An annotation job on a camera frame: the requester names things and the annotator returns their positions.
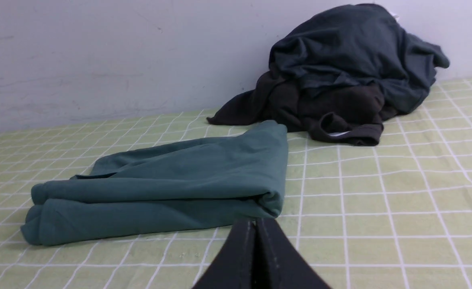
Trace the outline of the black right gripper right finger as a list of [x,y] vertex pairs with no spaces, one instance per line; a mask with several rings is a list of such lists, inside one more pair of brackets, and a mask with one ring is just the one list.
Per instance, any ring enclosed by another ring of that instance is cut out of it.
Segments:
[[294,248],[276,220],[260,218],[256,220],[255,228],[255,289],[330,288]]

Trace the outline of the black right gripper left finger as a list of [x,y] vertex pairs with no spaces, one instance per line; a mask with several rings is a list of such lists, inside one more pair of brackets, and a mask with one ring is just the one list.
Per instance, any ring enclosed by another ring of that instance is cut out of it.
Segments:
[[225,243],[194,289],[250,289],[255,225],[248,219],[232,225]]

